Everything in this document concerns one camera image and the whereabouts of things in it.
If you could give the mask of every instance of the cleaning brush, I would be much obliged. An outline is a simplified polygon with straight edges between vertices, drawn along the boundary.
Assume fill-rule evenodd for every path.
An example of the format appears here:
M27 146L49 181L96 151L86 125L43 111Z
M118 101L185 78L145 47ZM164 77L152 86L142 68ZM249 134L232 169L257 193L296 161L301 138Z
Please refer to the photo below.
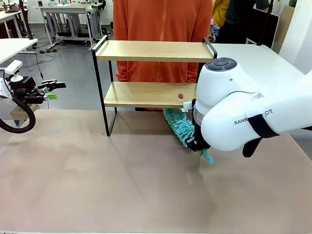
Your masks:
M187 118L187 113L182 112L180 109L164 109L164 116L167 120L168 124L170 125L171 129L180 139L182 144L187 147L185 140L189 137L194 135L194 125L192 121ZM214 160L208 154L207 150L200 151L200 155L204 156L210 165L214 164Z

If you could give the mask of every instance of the black pole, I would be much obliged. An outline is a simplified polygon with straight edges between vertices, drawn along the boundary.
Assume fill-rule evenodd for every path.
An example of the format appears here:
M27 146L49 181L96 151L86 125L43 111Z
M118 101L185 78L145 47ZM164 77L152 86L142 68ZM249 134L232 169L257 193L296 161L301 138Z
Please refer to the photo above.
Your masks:
M271 2L270 2L269 9L267 12L267 17L265 18L264 26L263 26L263 29L262 29L262 32L261 32L261 35L260 35L260 38L259 38L257 45L261 45L261 43L262 43L262 39L263 39L265 30L267 29L267 25L269 22L269 17L270 17L270 14L272 13L272 10L273 10L273 1L274 0L271 0Z
M22 0L19 0L19 5L20 5L21 13L23 14L23 18L25 20L26 30L27 30L29 39L32 40L33 39L33 35L31 34L31 31L30 31L30 27L29 27L29 23L28 23L28 17L26 15L26 12L25 12L25 9L24 9L24 3L23 3Z

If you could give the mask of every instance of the white robotic arm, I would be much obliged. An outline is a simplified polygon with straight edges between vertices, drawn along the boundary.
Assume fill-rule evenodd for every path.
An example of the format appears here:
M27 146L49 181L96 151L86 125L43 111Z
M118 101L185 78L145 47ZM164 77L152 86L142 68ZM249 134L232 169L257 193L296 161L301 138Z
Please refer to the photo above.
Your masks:
M245 145L243 155L250 157L262 138L310 130L311 88L312 72L289 90L264 97L234 60L215 59L201 70L194 120L210 146L232 151Z

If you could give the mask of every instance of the black hose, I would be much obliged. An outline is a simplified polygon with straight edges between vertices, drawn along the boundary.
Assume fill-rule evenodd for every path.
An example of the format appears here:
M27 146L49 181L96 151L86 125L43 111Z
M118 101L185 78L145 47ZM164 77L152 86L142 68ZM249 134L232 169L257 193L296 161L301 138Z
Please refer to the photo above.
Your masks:
M6 130L7 132L16 133L16 134L26 133L32 130L36 124L36 117L35 117L34 112L32 111L32 109L29 108L29 106L27 106L27 104L24 104L23 102L18 100L16 97L13 97L12 100L13 102L17 104L17 106L22 108L26 112L26 114L29 116L29 124L23 128L13 128L7 125L5 122L3 122L2 119L0 119L0 128Z

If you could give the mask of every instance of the wooden shelf board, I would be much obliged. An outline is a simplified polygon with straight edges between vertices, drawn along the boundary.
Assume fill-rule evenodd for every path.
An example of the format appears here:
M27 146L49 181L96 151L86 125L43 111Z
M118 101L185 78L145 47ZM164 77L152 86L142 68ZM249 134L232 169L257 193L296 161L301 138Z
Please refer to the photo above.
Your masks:
M110 107L182 108L196 98L197 84L112 82L104 99Z
M213 55L202 42L108 40L96 53L98 60L209 62Z

